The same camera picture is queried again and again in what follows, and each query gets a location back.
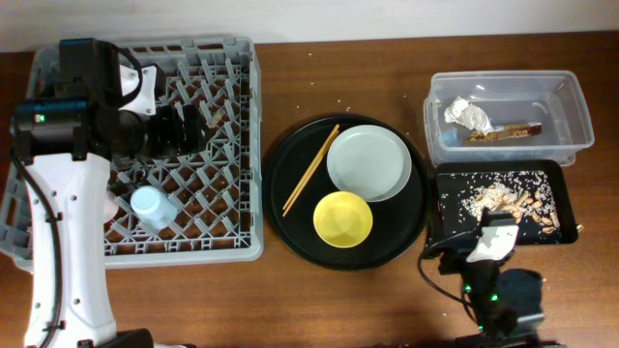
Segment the light blue plastic cup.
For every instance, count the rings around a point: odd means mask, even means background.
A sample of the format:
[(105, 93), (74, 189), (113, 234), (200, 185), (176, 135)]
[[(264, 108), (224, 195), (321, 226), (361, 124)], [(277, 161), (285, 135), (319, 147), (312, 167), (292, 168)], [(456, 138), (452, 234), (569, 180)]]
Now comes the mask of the light blue plastic cup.
[(152, 186), (135, 190), (130, 204), (139, 220), (156, 231), (166, 228), (179, 212), (163, 191)]

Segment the pink plastic cup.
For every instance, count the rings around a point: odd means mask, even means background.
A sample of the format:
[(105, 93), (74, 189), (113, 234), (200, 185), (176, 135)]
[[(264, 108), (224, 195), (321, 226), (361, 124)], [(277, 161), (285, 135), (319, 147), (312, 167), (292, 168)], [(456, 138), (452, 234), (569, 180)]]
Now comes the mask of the pink plastic cup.
[(108, 223), (114, 219), (119, 211), (119, 206), (116, 203), (117, 196), (111, 192), (106, 192), (106, 199), (103, 204), (103, 222)]

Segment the food scraps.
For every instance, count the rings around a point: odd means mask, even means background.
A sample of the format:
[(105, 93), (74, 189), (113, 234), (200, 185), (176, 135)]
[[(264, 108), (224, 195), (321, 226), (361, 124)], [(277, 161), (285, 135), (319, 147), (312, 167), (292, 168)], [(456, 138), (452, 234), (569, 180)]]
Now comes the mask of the food scraps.
[(491, 171), (450, 176), (457, 188), (456, 222), (477, 225), (484, 211), (503, 212), (516, 221), (522, 237), (539, 237), (555, 243), (568, 233), (560, 217), (559, 201), (544, 171)]

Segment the gold snack wrapper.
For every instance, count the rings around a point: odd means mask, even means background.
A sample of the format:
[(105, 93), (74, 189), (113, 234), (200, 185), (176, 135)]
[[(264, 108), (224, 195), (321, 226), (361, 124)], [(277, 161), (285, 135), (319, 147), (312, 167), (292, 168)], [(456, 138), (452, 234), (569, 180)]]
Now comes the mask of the gold snack wrapper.
[(494, 142), (500, 140), (536, 136), (542, 133), (542, 128), (542, 124), (539, 122), (509, 124), (496, 127), (493, 131), (490, 131), (487, 134), (483, 134), (480, 131), (473, 131), (466, 139), (466, 142)]

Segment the yellow bowl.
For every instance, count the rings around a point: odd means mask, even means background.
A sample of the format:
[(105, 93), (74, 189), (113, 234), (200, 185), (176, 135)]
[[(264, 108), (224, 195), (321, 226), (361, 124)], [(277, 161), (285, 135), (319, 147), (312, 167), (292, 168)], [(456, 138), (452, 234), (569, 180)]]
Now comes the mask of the yellow bowl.
[(312, 222), (316, 234), (327, 245), (352, 248), (369, 236), (373, 214), (362, 197), (348, 191), (335, 191), (318, 202)]

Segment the light grey plate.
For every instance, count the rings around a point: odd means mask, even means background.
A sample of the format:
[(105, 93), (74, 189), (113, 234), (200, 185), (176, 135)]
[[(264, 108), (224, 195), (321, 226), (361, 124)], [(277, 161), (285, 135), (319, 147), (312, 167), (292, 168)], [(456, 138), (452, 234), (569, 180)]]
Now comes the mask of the light grey plate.
[(333, 184), (367, 202), (397, 195), (408, 183), (412, 159), (404, 141), (375, 125), (355, 126), (336, 137), (327, 155)]

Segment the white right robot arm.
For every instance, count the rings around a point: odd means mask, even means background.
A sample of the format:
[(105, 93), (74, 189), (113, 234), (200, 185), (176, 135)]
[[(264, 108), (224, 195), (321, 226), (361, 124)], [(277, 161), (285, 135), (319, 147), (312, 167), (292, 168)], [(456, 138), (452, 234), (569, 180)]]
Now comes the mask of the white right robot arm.
[(518, 226), (506, 211), (483, 209), (478, 225), (443, 241), (438, 267), (458, 275), (457, 298), (478, 326), (477, 334), (455, 339), (456, 347), (542, 347), (537, 327), (544, 321), (539, 273), (501, 267), (514, 254)]

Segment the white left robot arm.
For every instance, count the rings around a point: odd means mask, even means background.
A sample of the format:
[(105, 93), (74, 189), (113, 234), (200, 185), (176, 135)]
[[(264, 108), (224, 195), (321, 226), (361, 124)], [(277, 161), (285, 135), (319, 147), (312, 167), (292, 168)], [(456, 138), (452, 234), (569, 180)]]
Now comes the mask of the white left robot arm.
[(33, 232), (28, 347), (151, 347), (145, 329), (119, 331), (103, 251), (104, 207), (118, 157), (201, 151), (196, 109), (158, 106), (162, 68), (97, 39), (64, 40), (58, 68), (16, 109), (11, 160), (24, 179)]

